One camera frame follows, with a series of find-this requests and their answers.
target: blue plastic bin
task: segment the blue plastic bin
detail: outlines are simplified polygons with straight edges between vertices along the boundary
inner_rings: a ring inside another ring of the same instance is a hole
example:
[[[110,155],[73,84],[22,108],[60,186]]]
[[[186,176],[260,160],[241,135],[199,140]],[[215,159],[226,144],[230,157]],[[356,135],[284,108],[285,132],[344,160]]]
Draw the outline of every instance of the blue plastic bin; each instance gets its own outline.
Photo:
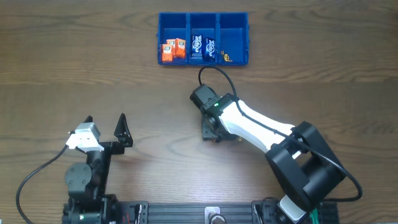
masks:
[[[192,35],[215,40],[215,61],[191,58]],[[162,62],[162,44],[167,39],[187,41],[186,58]],[[161,65],[245,65],[249,60],[249,25],[246,12],[160,12],[157,34],[157,59]],[[224,51],[232,62],[225,62]]]

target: cable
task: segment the cable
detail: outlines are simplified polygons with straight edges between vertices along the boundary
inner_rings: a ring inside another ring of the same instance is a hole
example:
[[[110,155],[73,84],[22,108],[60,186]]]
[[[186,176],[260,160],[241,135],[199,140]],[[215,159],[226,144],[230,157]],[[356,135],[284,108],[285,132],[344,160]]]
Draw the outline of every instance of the cable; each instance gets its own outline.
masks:
[[[67,147],[68,147],[68,146],[65,145],[65,146],[63,147],[63,149],[60,151],[60,153],[58,153],[58,155],[56,155],[54,158],[52,158],[51,160],[49,160],[48,162],[46,162],[45,164],[41,165],[39,168],[37,168],[36,170],[34,170],[33,172],[31,172],[31,173],[22,181],[22,183],[20,184],[20,186],[19,186],[19,188],[18,188],[18,190],[17,190],[16,203],[17,203],[18,212],[19,212],[19,214],[21,215],[21,217],[26,221],[26,223],[28,223],[28,224],[33,224],[32,221],[30,221],[30,220],[26,217],[25,213],[24,213],[24,212],[22,211],[22,209],[21,209],[21,205],[20,205],[20,202],[19,202],[19,196],[21,195],[21,190],[22,190],[22,188],[24,187],[24,185],[26,184],[26,182],[27,182],[31,177],[33,177],[33,175],[35,175],[38,171],[42,170],[44,167],[46,167],[46,166],[48,166],[49,164],[51,164],[52,162],[56,161],[56,160],[65,152],[65,150],[67,150]]]
[[[273,129],[273,128],[271,128],[271,127],[268,127],[268,126],[266,126],[265,124],[263,124],[263,123],[261,123],[261,122],[255,120],[255,119],[251,118],[251,117],[248,116],[245,112],[243,112],[243,110],[241,109],[241,107],[239,106],[239,103],[238,103],[238,96],[237,96],[237,94],[236,94],[236,89],[235,89],[234,83],[232,82],[232,80],[230,79],[230,77],[227,75],[227,73],[225,73],[222,69],[217,68],[217,67],[214,67],[214,66],[211,66],[211,65],[207,65],[207,66],[202,67],[202,68],[199,70],[199,74],[198,74],[199,85],[201,85],[201,79],[200,79],[201,72],[202,72],[205,68],[214,68],[215,70],[221,72],[221,73],[225,76],[225,78],[229,81],[229,84],[231,85],[231,88],[232,88],[232,92],[233,92],[233,94],[234,94],[234,96],[235,96],[234,101],[235,101],[235,103],[236,103],[236,107],[238,108],[238,110],[239,110],[239,112],[242,114],[242,116],[244,116],[245,118],[249,119],[250,121],[252,121],[252,122],[254,122],[254,123],[260,125],[261,127],[265,128],[265,129],[267,129],[267,130],[272,131],[274,134],[278,134],[278,135],[280,135],[280,136],[282,136],[282,137],[285,137],[285,138],[288,139],[289,141],[292,141],[292,142],[298,144],[299,146],[301,146],[301,147],[303,147],[304,149],[306,149],[306,150],[312,152],[313,154],[317,155],[318,157],[321,157],[321,158],[323,158],[324,160],[328,161],[329,163],[331,163],[332,165],[334,165],[341,173],[343,173],[345,176],[347,176],[347,177],[354,183],[354,185],[355,185],[355,187],[356,187],[356,189],[357,189],[357,191],[358,191],[358,194],[357,194],[357,196],[355,196],[355,197],[349,197],[349,198],[326,198],[326,199],[324,199],[325,202],[354,202],[354,201],[356,201],[356,200],[359,200],[359,199],[362,197],[363,191],[362,191],[361,184],[359,184],[359,182],[355,179],[355,177],[354,177],[350,172],[348,172],[348,170],[346,170],[345,168],[341,167],[339,164],[335,163],[334,161],[332,161],[332,160],[329,159],[328,157],[326,157],[326,156],[320,154],[319,152],[317,152],[317,151],[311,149],[311,147],[309,147],[308,145],[306,145],[306,144],[300,142],[299,140],[297,140],[297,139],[295,139],[295,138],[293,138],[293,137],[291,137],[291,136],[288,136],[288,135],[286,135],[286,134],[284,134],[284,133],[282,133],[282,132],[280,132],[280,131],[278,131],[278,130],[276,130],[276,129]]]

